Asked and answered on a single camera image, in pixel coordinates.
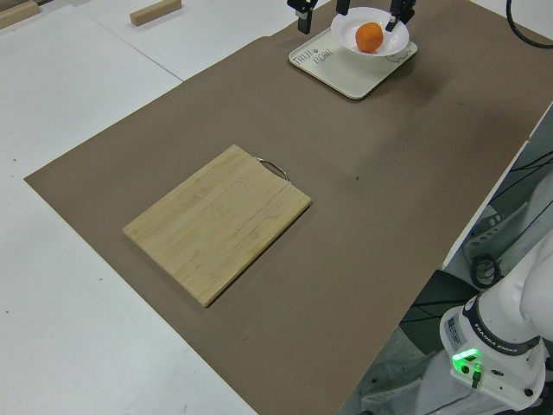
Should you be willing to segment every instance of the green light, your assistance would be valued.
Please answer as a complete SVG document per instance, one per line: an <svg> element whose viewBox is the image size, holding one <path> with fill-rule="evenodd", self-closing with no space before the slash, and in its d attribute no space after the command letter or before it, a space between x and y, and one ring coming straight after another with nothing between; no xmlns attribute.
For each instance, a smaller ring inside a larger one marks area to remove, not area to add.
<svg viewBox="0 0 553 415"><path fill-rule="evenodd" d="M454 354L453 356L451 356L451 358L454 360L454 361L460 361L462 359L465 359L467 358L468 356L474 356L475 354L478 354L478 349L477 348L470 348L469 350L465 350L464 352L460 352L458 354Z"/></svg>

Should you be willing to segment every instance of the white tray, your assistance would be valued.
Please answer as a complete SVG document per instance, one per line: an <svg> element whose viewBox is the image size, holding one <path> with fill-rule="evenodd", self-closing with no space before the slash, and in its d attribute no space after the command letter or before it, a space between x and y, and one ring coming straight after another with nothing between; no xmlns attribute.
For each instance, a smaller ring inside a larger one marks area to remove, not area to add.
<svg viewBox="0 0 553 415"><path fill-rule="evenodd" d="M348 98L362 99L417 50L410 41L403 51L391 56L355 54L326 29L290 53L289 60Z"/></svg>

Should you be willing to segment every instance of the white table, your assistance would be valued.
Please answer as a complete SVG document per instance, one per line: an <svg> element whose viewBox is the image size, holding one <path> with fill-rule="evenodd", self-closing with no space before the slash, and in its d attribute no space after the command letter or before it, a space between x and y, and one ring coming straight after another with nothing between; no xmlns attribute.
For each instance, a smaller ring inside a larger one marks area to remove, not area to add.
<svg viewBox="0 0 553 415"><path fill-rule="evenodd" d="M0 30L0 413L255 413L23 181L296 19L284 0L187 0L131 26L150 3L54 0Z"/></svg>

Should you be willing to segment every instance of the orange fruit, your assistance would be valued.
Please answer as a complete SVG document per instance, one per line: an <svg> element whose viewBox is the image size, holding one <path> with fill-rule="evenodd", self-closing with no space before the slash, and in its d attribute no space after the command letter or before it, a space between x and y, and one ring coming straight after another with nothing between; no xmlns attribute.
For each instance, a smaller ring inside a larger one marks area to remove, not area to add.
<svg viewBox="0 0 553 415"><path fill-rule="evenodd" d="M361 52L374 52L382 46L384 33L378 23L365 23L355 32L355 41Z"/></svg>

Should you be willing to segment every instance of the wooden block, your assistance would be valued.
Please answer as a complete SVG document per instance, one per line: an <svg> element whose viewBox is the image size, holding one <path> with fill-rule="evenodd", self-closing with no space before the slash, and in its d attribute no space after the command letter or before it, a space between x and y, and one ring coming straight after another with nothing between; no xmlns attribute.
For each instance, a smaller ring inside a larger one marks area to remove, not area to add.
<svg viewBox="0 0 553 415"><path fill-rule="evenodd" d="M172 11L178 10L182 7L182 0L162 0L159 3L152 4L151 6L144 7L143 9L133 11L130 13L130 21L135 26L140 26L147 22L167 15Z"/></svg>
<svg viewBox="0 0 553 415"><path fill-rule="evenodd" d="M18 4L17 6L0 12L0 29L7 28L14 23L25 20L38 13L40 13L38 4L32 0Z"/></svg>
<svg viewBox="0 0 553 415"><path fill-rule="evenodd" d="M207 307L310 203L233 145L124 233Z"/></svg>

